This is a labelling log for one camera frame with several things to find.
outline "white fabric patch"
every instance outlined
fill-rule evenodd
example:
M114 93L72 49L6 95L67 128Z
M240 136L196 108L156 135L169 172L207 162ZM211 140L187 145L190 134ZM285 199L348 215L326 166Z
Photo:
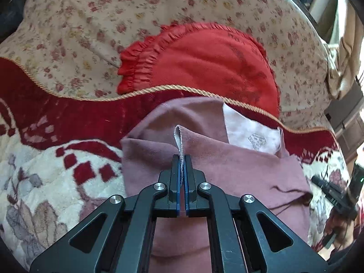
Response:
M223 104L227 139L229 144L275 155L281 146L280 129L271 129L250 120Z

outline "person's hand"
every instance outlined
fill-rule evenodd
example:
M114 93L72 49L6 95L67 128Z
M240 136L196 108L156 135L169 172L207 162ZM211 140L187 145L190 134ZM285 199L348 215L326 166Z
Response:
M342 250L353 243L354 222L338 214L335 209L331 210L330 217L326 221L324 235L331 234L333 229L339 232L334 241L336 249Z

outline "pink fabric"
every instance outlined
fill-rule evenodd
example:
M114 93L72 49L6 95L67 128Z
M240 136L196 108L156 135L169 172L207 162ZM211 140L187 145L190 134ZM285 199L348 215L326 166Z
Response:
M155 182L160 171L178 153L173 137L181 127L183 153L192 156L194 168L225 193L256 196L297 235L307 241L309 208L302 196L310 189L296 156L281 144L277 155L228 144L220 100L184 98L157 107L122 139L126 192ZM211 272L209 240L204 218L157 220L150 272Z

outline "ruffled edge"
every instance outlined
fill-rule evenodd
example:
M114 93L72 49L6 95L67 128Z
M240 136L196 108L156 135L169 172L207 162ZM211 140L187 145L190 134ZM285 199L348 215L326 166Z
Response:
M126 94L129 92L150 88L153 65L157 62L158 55L164 51L168 45L183 38L183 36L200 30L225 30L235 35L239 35L250 40L263 56L272 74L277 89L278 112L280 106L280 89L276 83L276 74L269 65L267 53L263 46L252 36L218 23L189 23L184 25L172 24L162 25L161 32L157 36L149 36L143 42L137 41L120 53L121 66L118 75L123 79L118 85L117 93Z

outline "floral fabric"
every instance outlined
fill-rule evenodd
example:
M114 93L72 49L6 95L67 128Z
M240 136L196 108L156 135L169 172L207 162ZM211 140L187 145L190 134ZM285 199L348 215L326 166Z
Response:
M325 49L291 0L27 0L24 20L0 45L0 56L60 95L116 97L124 48L157 35L162 24L194 21L235 27L264 46L287 126L326 122Z

